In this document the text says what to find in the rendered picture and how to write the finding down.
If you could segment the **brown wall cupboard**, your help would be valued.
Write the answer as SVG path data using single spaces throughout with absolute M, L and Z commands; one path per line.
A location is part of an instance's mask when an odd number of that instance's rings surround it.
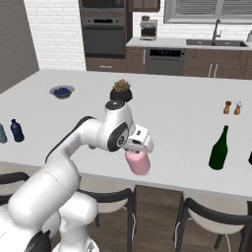
M 130 12 L 158 12 L 160 0 L 129 0 Z

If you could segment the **black dishwasher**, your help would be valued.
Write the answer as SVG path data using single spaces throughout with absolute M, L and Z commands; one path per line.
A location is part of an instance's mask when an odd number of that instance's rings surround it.
M 146 72 L 154 75 L 181 76 L 184 49 L 149 48 L 146 52 Z

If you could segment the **brown base cupboards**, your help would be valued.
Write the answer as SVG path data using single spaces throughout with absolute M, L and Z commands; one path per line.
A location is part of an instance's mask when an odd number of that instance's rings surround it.
M 126 57 L 86 58 L 88 71 L 147 74 L 150 52 L 144 47 L 128 47 Z M 252 49 L 193 49 L 182 53 L 180 74 L 186 77 L 252 80 Z

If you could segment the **silver coffee machine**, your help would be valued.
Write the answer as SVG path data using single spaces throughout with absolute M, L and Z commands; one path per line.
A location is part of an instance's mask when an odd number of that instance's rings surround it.
M 149 16 L 143 16 L 140 22 L 140 40 L 155 40 L 157 38 L 158 21 Z

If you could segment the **black and white chair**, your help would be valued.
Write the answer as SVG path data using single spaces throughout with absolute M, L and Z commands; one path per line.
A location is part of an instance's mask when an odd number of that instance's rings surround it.
M 0 174 L 0 206 L 9 202 L 17 186 L 26 182 L 30 177 L 24 172 Z
M 133 252 L 132 244 L 134 234 L 136 233 L 136 186 L 126 189 L 102 193 L 89 192 L 79 189 L 79 192 L 85 193 L 98 202 L 98 212 L 100 214 L 111 214 L 125 208 L 127 211 L 127 252 Z
M 189 220 L 218 236 L 215 249 L 220 247 L 225 236 L 228 252 L 231 252 L 228 237 L 243 230 L 238 252 L 246 252 L 252 231 L 252 215 L 249 214 L 246 200 L 183 192 L 172 237 L 174 252 L 181 252 L 184 229 Z

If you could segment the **dark blue plastic bottle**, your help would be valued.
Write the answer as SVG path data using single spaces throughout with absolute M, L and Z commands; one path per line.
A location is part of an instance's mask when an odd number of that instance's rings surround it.
M 11 131 L 16 142 L 20 143 L 25 139 L 21 125 L 15 119 L 12 119 Z

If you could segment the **potted succulent in black pot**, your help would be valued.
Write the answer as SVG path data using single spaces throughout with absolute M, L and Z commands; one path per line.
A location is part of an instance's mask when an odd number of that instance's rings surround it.
M 130 87 L 129 82 L 124 79 L 115 82 L 110 92 L 110 98 L 123 100 L 125 102 L 130 101 L 133 98 Z

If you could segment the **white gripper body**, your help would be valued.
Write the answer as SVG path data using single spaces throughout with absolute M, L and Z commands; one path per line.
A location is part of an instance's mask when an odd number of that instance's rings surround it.
M 146 129 L 132 131 L 125 143 L 125 149 L 132 152 L 151 153 L 154 149 L 154 142 L 150 132 Z

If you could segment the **pink plastic bottle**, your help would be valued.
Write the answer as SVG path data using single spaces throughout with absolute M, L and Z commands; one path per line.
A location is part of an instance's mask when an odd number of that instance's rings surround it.
M 131 171 L 136 175 L 145 175 L 151 169 L 149 157 L 144 152 L 134 153 L 127 151 L 125 153 L 125 158 Z

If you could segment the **bowl of blueberries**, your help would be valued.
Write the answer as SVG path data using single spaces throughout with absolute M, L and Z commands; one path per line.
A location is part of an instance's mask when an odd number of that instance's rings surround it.
M 58 86 L 52 88 L 49 93 L 54 95 L 59 99 L 65 99 L 71 96 L 72 92 L 75 90 L 72 86 Z

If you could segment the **silver tap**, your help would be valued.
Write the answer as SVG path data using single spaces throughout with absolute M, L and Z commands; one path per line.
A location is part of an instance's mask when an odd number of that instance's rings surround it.
M 216 23 L 215 23 L 214 32 L 213 32 L 212 44 L 215 44 L 216 39 L 219 38 L 219 37 L 221 37 L 221 31 L 218 32 L 218 26 L 219 26 L 220 23 L 221 23 L 221 20 L 217 19 Z

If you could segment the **window with blinds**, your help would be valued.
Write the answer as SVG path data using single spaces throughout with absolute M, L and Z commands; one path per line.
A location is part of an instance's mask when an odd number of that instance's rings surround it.
M 163 21 L 171 24 L 252 25 L 252 0 L 165 0 Z

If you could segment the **dark kitchen sink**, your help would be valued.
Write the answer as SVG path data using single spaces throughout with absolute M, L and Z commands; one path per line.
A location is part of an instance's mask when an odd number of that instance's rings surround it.
M 229 47 L 248 47 L 241 40 L 208 40 L 208 39 L 186 39 L 186 45 L 199 46 L 229 46 Z

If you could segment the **black wall oven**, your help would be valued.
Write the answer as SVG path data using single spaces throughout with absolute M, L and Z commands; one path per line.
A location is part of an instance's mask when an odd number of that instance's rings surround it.
M 79 0 L 87 57 L 125 57 L 124 0 Z

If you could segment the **dark green glass bottle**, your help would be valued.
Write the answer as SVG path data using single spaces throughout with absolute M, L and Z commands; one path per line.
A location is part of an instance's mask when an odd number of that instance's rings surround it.
M 225 125 L 223 127 L 222 133 L 218 141 L 214 144 L 210 159 L 209 159 L 209 167 L 214 170 L 221 170 L 224 166 L 224 162 L 227 156 L 228 148 L 227 148 L 227 131 L 228 126 Z

